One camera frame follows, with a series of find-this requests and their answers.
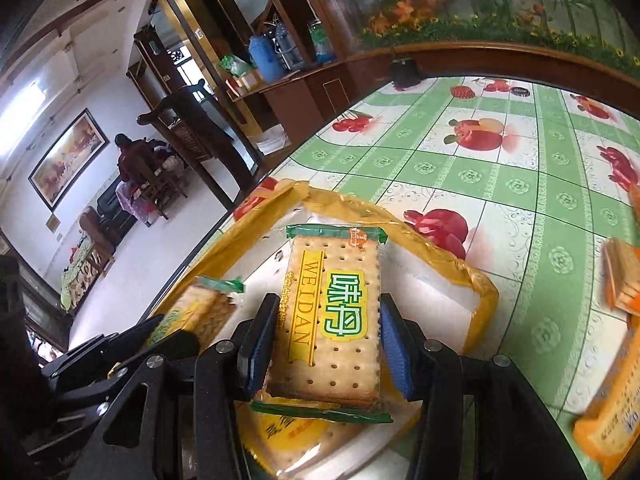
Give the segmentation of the blue thermos jug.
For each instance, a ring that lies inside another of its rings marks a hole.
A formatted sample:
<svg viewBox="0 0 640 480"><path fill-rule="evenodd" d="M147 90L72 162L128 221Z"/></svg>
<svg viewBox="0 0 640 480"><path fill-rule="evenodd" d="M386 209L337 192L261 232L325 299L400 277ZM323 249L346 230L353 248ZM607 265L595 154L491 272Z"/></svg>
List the blue thermos jug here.
<svg viewBox="0 0 640 480"><path fill-rule="evenodd" d="M248 53L252 58L262 80L271 84L285 75L272 42L265 36L251 36L248 44Z"/></svg>

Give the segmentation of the ceiling light panel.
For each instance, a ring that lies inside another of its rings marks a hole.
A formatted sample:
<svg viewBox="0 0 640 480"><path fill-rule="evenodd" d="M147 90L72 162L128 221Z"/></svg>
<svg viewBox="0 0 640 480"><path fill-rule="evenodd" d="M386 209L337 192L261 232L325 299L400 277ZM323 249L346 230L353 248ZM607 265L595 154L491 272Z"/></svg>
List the ceiling light panel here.
<svg viewBox="0 0 640 480"><path fill-rule="evenodd" d="M24 139L39 117L43 104L47 99L47 90L40 79L34 79L9 102L1 113L2 157L9 156Z"/></svg>

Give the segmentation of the framed painting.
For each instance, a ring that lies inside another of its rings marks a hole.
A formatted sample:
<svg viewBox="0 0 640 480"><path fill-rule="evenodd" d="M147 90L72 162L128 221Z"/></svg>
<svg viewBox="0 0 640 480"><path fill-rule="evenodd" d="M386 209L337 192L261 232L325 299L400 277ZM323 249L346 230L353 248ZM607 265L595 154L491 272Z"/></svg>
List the framed painting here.
<svg viewBox="0 0 640 480"><path fill-rule="evenodd" d="M88 108L58 136L28 177L50 211L55 210L74 182L108 144L110 140Z"/></svg>

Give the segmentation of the orange cheese snack bag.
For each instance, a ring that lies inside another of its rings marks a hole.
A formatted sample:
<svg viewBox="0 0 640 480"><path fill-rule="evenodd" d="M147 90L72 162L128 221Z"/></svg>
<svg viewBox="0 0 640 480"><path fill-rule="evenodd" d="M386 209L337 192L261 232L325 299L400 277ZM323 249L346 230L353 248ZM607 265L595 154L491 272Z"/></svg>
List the orange cheese snack bag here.
<svg viewBox="0 0 640 480"><path fill-rule="evenodd" d="M611 479L639 437L639 329L632 328L573 437Z"/></svg>

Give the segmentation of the green bag on cabinet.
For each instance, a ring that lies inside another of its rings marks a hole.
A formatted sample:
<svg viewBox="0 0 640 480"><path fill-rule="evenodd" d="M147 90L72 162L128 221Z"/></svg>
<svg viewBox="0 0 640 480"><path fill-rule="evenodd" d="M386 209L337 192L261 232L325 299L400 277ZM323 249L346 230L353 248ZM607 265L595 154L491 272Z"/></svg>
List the green bag on cabinet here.
<svg viewBox="0 0 640 480"><path fill-rule="evenodd" d="M243 77L253 69L253 66L234 54L226 54L220 60L220 66L235 78Z"/></svg>

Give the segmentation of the small black cup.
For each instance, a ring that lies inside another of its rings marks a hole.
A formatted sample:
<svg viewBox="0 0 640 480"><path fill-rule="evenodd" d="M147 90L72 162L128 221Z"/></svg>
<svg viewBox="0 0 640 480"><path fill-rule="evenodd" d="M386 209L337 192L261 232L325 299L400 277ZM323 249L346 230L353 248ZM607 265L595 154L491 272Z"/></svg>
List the small black cup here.
<svg viewBox="0 0 640 480"><path fill-rule="evenodd" d="M388 68L390 80L394 88L404 91L424 81L424 73L413 58L394 58Z"/></svg>

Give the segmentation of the dark wooden chair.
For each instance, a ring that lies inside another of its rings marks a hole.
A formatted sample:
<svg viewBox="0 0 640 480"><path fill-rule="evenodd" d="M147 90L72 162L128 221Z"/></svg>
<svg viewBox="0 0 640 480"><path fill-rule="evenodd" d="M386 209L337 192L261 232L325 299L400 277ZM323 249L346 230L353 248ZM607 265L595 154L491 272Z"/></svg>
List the dark wooden chair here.
<svg viewBox="0 0 640 480"><path fill-rule="evenodd" d="M252 166L247 166L241 153L233 145L233 136L226 130L220 128L212 118L202 109L200 102L194 98L195 93L201 93L205 101L224 118L235 137L240 141L248 156L252 160ZM228 169L236 184L239 185L239 193L235 198L231 198L214 177L203 167L198 158L186 147L176 135L174 130L166 126L160 116L168 110L172 110L186 126L195 140L200 142L208 154L220 160ZM200 79L197 84L183 86L176 92L165 96L149 113L141 114L137 118L140 126L153 126L164 139L180 154L186 163L201 178L209 191L214 194L228 211L234 211L244 200L248 193L254 188L256 174L260 169L262 154L250 142L242 129L234 122L230 114L217 101L217 99L206 90L205 80Z"/></svg>

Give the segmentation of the black sofa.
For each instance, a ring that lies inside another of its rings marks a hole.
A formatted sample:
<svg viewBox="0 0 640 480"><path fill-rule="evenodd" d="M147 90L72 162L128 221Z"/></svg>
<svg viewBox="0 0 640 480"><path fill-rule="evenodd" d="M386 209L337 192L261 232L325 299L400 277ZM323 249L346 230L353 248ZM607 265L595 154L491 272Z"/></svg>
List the black sofa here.
<svg viewBox="0 0 640 480"><path fill-rule="evenodd" d="M119 183L120 177L116 177L96 200L99 227L114 246L120 244L137 221L132 214L123 210L122 206L120 206L116 195L116 188Z"/></svg>

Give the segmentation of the floral glass partition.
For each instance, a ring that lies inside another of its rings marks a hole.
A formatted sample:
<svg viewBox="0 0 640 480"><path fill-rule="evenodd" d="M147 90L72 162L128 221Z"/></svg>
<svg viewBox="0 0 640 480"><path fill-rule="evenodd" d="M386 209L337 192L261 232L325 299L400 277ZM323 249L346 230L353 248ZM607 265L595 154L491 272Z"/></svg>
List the floral glass partition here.
<svg viewBox="0 0 640 480"><path fill-rule="evenodd" d="M323 2L354 51L446 41L530 44L639 76L639 40L611 0Z"/></svg>

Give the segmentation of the green fruit pattern tablecloth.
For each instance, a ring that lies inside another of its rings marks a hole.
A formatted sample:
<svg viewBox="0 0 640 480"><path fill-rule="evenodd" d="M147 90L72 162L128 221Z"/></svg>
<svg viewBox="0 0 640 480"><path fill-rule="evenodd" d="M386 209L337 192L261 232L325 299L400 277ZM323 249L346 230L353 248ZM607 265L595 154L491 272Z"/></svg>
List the green fruit pattern tablecloth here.
<svg viewBox="0 0 640 480"><path fill-rule="evenodd" d="M601 248L637 243L625 185L638 120L567 90L501 78L384 86L274 170L387 209L440 209L468 226L465 259L499 293L479 358L503 353L564 434L600 389L627 331L603 299Z"/></svg>

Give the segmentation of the wooden side cabinet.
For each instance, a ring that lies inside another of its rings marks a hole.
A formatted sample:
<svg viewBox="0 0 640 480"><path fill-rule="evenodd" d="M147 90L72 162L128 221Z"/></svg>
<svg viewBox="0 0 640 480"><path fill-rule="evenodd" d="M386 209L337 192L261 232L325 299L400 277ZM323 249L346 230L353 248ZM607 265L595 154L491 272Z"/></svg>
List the wooden side cabinet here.
<svg viewBox="0 0 640 480"><path fill-rule="evenodd" d="M353 56L262 84L245 96L234 96L232 101L247 104L250 110L258 103L267 103L297 146L387 84L391 59L389 54Z"/></svg>

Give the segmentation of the Weidan green cracker pack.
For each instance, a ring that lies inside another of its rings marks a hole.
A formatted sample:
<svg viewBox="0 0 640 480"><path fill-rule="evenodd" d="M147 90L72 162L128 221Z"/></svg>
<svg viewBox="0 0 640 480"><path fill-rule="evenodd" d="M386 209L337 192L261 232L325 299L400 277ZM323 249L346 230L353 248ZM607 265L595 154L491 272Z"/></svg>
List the Weidan green cracker pack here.
<svg viewBox="0 0 640 480"><path fill-rule="evenodd" d="M291 224L258 413L351 424L392 420L382 391L378 226Z"/></svg>

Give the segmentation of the white foam tray yellow tape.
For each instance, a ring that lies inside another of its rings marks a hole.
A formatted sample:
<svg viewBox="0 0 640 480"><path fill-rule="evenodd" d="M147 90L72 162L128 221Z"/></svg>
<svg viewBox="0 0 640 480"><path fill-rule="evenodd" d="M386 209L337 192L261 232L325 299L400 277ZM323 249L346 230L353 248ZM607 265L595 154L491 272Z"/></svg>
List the white foam tray yellow tape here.
<svg viewBox="0 0 640 480"><path fill-rule="evenodd" d="M345 479L420 419L424 340L471 350L497 302L482 271L385 209L286 181L233 215L152 339L231 339L241 451L271 479Z"/></svg>

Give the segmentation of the long orange wafer pack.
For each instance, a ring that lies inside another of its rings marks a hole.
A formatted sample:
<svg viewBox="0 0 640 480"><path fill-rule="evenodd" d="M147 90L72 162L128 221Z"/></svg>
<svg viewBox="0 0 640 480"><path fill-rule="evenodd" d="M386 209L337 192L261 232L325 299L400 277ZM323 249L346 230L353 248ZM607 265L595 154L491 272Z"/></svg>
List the long orange wafer pack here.
<svg viewBox="0 0 640 480"><path fill-rule="evenodd" d="M630 315L640 314L640 262L639 248L610 238L604 244L606 303L611 309L620 309Z"/></svg>

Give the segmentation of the seated person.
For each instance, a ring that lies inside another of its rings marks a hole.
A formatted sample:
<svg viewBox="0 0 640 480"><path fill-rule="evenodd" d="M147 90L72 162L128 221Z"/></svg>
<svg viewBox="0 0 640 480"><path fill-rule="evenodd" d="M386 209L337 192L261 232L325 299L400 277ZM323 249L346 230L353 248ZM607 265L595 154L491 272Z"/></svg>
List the seated person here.
<svg viewBox="0 0 640 480"><path fill-rule="evenodd" d="M183 160L164 141L132 140L125 133L117 133L114 141L119 149L116 197L122 209L146 226L153 216L167 220L166 207L176 195L186 196Z"/></svg>

